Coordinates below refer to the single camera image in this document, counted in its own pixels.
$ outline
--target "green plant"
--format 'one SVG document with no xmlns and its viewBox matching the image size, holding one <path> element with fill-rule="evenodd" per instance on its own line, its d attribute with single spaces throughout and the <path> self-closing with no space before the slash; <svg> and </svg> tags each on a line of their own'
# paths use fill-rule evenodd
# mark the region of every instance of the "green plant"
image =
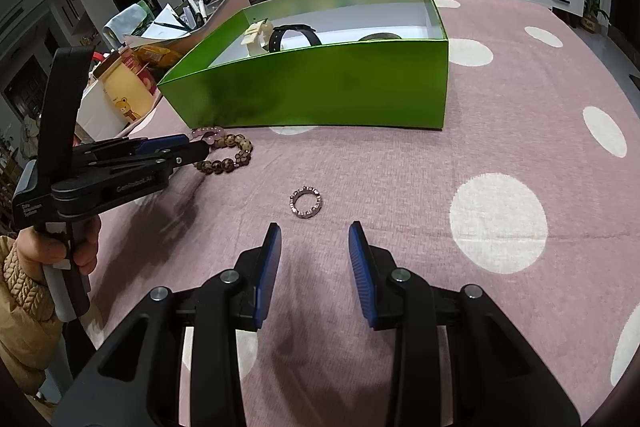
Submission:
<svg viewBox="0 0 640 427">
<path fill-rule="evenodd" d="M 609 20 L 609 14 L 600 9 L 600 0 L 584 0 L 584 16 L 598 19 L 598 14 L 602 13 Z"/>
</svg>

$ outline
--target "metal screw head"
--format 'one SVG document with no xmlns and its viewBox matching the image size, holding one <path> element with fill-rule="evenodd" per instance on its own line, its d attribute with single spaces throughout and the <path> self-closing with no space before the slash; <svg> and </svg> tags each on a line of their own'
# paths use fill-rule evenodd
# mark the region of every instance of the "metal screw head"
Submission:
<svg viewBox="0 0 640 427">
<path fill-rule="evenodd" d="M 169 290 L 164 286 L 156 286 L 149 292 L 149 296 L 154 301 L 162 301 L 166 299 L 166 296 L 169 295 Z"/>
<path fill-rule="evenodd" d="M 465 286 L 465 294 L 470 299 L 479 299 L 482 297 L 482 288 L 477 284 L 468 284 Z"/>
<path fill-rule="evenodd" d="M 224 270 L 220 274 L 220 280 L 227 284 L 236 282 L 238 279 L 240 279 L 240 274 L 236 270 Z"/>
<path fill-rule="evenodd" d="M 406 282 L 411 279 L 411 272 L 404 268 L 396 268 L 391 272 L 391 278 L 396 282 Z"/>
</svg>

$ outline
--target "ring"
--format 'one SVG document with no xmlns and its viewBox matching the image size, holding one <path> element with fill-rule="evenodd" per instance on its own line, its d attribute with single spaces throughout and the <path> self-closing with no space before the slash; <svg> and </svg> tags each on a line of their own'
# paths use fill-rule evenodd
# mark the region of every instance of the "ring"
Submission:
<svg viewBox="0 0 640 427">
<path fill-rule="evenodd" d="M 313 194 L 316 197 L 316 204 L 311 207 L 311 210 L 302 212 L 296 208 L 296 201 L 298 201 L 298 198 L 304 194 Z M 320 195 L 320 192 L 318 192 L 315 188 L 306 187 L 305 185 L 305 187 L 299 188 L 291 195 L 291 197 L 289 198 L 289 206 L 294 216 L 301 217 L 302 219 L 308 219 L 309 217 L 313 217 L 318 212 L 320 212 L 320 209 L 322 208 L 322 196 Z"/>
</svg>

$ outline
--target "human hand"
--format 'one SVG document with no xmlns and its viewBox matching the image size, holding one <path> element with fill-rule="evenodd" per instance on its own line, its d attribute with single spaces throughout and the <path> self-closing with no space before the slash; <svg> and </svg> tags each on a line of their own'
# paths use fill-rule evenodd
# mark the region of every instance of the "human hand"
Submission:
<svg viewBox="0 0 640 427">
<path fill-rule="evenodd" d="M 98 216 L 87 221 L 84 241 L 74 251 L 74 262 L 83 275 L 89 275 L 98 264 L 98 234 L 101 226 Z M 59 263 L 66 257 L 66 247 L 61 241 L 36 232 L 33 227 L 20 230 L 15 246 L 22 271 L 39 283 L 44 283 L 45 280 L 42 264 Z"/>
</svg>

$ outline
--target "table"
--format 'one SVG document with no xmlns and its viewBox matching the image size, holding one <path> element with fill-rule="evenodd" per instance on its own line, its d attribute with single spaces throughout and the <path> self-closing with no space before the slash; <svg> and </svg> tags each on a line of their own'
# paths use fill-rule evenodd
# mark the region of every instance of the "table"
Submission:
<svg viewBox="0 0 640 427">
<path fill-rule="evenodd" d="M 276 221 L 270 316 L 239 338 L 248 424 L 382 425 L 393 335 L 370 331 L 360 313 L 347 250 L 357 219 L 372 245 L 431 284 L 481 285 L 585 421 L 638 345 L 640 122 L 543 7 L 436 2 L 450 39 L 443 131 L 242 130 L 255 147 L 249 166 L 179 169 L 161 194 L 102 216 L 92 276 L 102 333 L 154 286 L 179 291 L 233 266 Z M 133 136 L 187 131 L 162 100 Z M 324 198 L 312 219 L 289 210 L 302 185 Z"/>
</svg>

